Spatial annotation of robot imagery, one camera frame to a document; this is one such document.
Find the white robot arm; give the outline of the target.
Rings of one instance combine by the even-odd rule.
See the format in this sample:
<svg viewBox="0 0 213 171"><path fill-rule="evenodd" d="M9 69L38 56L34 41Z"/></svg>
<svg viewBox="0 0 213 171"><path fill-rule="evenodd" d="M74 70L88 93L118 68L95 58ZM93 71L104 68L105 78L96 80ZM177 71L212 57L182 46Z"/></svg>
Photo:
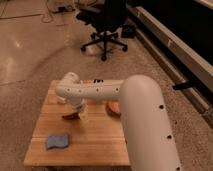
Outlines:
<svg viewBox="0 0 213 171"><path fill-rule="evenodd" d="M132 75L124 80L83 83L69 72L55 92L76 110L86 99L118 103L132 171L182 170L163 93L154 79Z"/></svg>

